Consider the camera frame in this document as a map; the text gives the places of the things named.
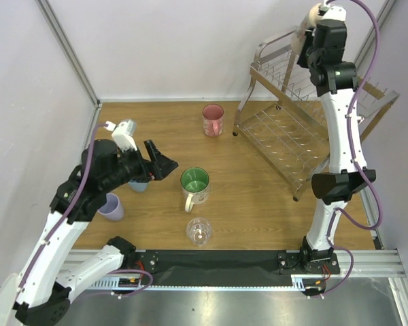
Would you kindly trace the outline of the clear glass cup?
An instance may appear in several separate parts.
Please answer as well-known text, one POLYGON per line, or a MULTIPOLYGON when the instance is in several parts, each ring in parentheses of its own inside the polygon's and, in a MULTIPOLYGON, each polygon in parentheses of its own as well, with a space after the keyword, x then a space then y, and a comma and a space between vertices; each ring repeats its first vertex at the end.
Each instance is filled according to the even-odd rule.
POLYGON ((211 238, 212 227, 210 222, 202 217, 196 217, 188 222, 186 235, 192 243, 198 246, 206 245, 211 238))

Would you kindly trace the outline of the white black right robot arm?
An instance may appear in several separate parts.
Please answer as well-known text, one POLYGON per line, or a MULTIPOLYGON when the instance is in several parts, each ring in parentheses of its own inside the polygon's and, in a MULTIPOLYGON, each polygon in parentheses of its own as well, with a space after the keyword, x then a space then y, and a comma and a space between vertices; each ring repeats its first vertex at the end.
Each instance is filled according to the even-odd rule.
POLYGON ((296 33, 301 44, 298 65, 310 80, 324 110, 330 162, 328 172, 311 178, 317 206, 299 253, 300 267, 314 273, 333 258, 332 241, 342 210, 352 196, 376 179, 367 168, 360 144, 356 100, 356 67, 343 60, 347 28, 343 21, 323 18, 302 23, 296 33))

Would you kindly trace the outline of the cream patterned ceramic mug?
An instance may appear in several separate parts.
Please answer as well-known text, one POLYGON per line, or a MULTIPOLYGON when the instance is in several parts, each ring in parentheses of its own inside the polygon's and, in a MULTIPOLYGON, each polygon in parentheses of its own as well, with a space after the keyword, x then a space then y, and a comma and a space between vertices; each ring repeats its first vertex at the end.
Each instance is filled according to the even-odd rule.
POLYGON ((290 40, 290 46, 294 54, 299 55, 301 53, 307 38, 305 36, 306 31, 315 28, 318 21, 321 19, 321 7, 321 3, 314 5, 293 33, 290 40))

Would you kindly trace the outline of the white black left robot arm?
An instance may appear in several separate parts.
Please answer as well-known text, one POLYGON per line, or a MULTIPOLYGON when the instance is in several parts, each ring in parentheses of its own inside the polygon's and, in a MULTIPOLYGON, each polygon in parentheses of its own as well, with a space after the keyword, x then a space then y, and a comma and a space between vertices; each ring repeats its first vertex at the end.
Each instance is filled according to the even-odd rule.
POLYGON ((135 246, 116 236, 77 268, 61 272, 76 240, 107 203, 110 192, 130 181, 161 181, 178 167, 151 140, 144 145, 148 159, 139 149, 121 149, 112 140, 90 142, 81 163, 58 186, 29 261, 0 287, 0 325, 7 325, 11 316, 23 325, 55 325, 95 281, 135 267, 135 246))

